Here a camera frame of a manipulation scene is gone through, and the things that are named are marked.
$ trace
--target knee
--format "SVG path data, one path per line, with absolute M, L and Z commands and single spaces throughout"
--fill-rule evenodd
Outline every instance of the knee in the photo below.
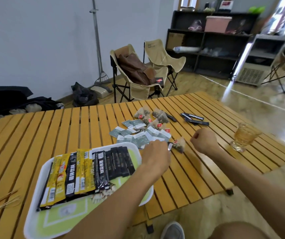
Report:
M 218 225 L 210 239 L 268 239 L 259 228 L 247 222 L 229 222 Z

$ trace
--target pink storage bin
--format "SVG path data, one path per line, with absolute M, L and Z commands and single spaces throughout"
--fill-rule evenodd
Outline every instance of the pink storage bin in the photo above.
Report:
M 225 33 L 232 17 L 207 16 L 205 32 Z

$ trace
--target white line on floor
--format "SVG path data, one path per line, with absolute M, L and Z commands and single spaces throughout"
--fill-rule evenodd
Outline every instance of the white line on floor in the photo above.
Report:
M 218 84 L 218 85 L 220 85 L 220 86 L 222 86 L 222 87 L 224 87 L 224 88 L 227 88 L 226 86 L 224 86 L 224 85 L 222 85 L 222 84 L 219 84 L 218 82 L 216 82 L 216 81 L 214 81 L 214 80 L 211 80 L 211 79 L 209 79 L 209 78 L 206 77 L 206 76 L 203 76 L 203 75 L 201 75 L 201 76 L 204 77 L 204 78 L 206 78 L 207 80 L 212 81 L 213 83 L 216 83 L 216 84 Z M 236 93 L 239 93 L 239 94 L 241 94 L 241 95 L 243 95 L 243 96 L 247 96 L 247 97 L 249 97 L 249 98 L 251 98 L 251 99 L 253 99 L 253 100 L 260 101 L 260 102 L 262 102 L 262 103 L 264 103 L 264 104 L 267 104 L 267 105 L 270 105 L 270 106 L 273 106 L 273 107 L 276 107 L 276 108 L 279 108 L 279 109 L 285 111 L 285 109 L 282 108 L 282 107 L 280 107 L 280 106 L 276 106 L 276 105 L 274 105 L 274 104 L 271 104 L 271 103 L 268 103 L 268 102 L 259 100 L 259 99 L 257 99 L 257 98 L 252 97 L 252 96 L 248 96 L 248 95 L 243 94 L 243 93 L 241 93 L 241 92 L 238 92 L 238 91 L 236 91 L 236 90 L 234 90 L 234 89 L 231 89 L 231 90 L 234 91 L 234 92 L 236 92 Z

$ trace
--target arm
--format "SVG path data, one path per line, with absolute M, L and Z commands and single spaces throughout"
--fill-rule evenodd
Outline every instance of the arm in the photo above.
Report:
M 170 164 L 166 142 L 156 140 L 145 146 L 142 164 L 108 199 L 83 218 L 64 239 L 121 239 L 148 189 Z
M 213 162 L 239 187 L 275 232 L 285 239 L 285 190 L 246 168 L 220 148 L 215 133 L 208 128 L 196 131 L 190 140 L 195 149 Z

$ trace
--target brown bag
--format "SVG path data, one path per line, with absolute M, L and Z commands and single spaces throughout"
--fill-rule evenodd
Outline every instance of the brown bag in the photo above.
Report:
M 128 78 L 136 84 L 148 86 L 156 82 L 156 71 L 142 63 L 136 54 L 119 55 L 117 62 Z

